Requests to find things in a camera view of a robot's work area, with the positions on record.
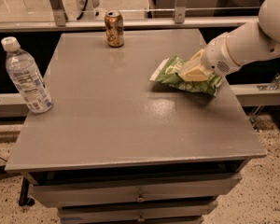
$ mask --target drawer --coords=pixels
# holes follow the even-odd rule
[[[208,215],[216,206],[217,201],[214,200],[98,205],[84,208],[60,209],[58,216],[65,223],[66,221],[68,223],[145,222],[146,220],[158,218]]]
[[[46,207],[141,203],[227,194],[241,178],[240,174],[216,174],[34,186],[30,194]]]
[[[62,224],[76,224],[81,223],[81,218],[68,218],[61,219]],[[138,219],[138,220],[126,220],[121,222],[100,222],[99,224],[136,224],[141,223],[145,224],[201,224],[203,223],[203,217],[172,217],[172,218],[157,218],[157,219]]]

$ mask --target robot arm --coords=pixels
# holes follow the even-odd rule
[[[246,23],[214,38],[204,49],[201,62],[224,77],[248,63],[278,57],[280,0],[265,0],[259,11],[259,21]]]

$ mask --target gray tabletop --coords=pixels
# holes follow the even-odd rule
[[[84,169],[266,154],[227,81],[217,97],[151,81],[160,62],[205,46],[199,30],[63,34],[46,73],[53,108],[29,114],[9,172]]]

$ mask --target drawer knob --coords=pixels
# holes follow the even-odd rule
[[[145,202],[146,199],[142,196],[142,194],[139,192],[139,196],[136,198],[136,201],[138,203],[142,203],[142,202]]]
[[[142,218],[142,214],[140,214],[140,217],[137,219],[138,222],[145,222],[146,220]]]

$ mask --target crumpled bag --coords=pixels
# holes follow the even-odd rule
[[[216,96],[222,77],[211,74],[206,81],[184,81],[178,72],[187,61],[173,56],[162,61],[150,80],[187,92],[203,92]]]

